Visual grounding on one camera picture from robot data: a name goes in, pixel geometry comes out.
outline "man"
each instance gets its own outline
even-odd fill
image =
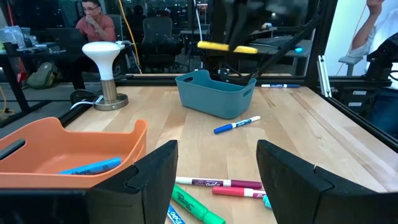
[[[83,0],[85,17],[76,25],[80,32],[87,36],[89,42],[116,41],[112,18],[101,13],[101,4],[98,0]]]
[[[86,14],[81,18],[76,28],[87,36],[89,42],[96,41],[116,41],[114,24],[112,18],[101,13],[101,4],[98,0],[83,0],[81,3]],[[94,61],[88,57],[81,57],[71,65],[69,74],[72,79],[73,87],[85,89],[85,83],[81,73],[90,68],[96,68]]]
[[[361,57],[368,55],[398,32],[398,9],[392,10],[385,20],[376,24],[383,2],[384,0],[366,1],[370,12],[369,17],[355,35],[349,56]],[[397,63],[393,63],[392,70],[398,70]],[[394,78],[398,78],[398,73],[392,73],[391,75]],[[391,87],[382,88],[377,92],[375,104],[369,114],[369,121],[379,129],[398,138],[397,81],[392,80]]]

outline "red marker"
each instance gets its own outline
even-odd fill
[[[240,197],[263,198],[267,193],[263,190],[245,189],[239,187],[213,187],[213,194],[232,195]]]

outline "white shirt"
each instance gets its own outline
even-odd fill
[[[362,57],[377,50],[384,41],[398,32],[398,9],[391,11],[387,18],[378,22],[369,34],[368,41],[362,46],[348,53],[350,57]],[[365,73],[369,68],[369,62],[366,64]],[[398,70],[398,63],[392,64],[392,70]],[[398,78],[398,73],[391,74],[394,78]],[[390,88],[398,90],[398,81],[391,80]]]

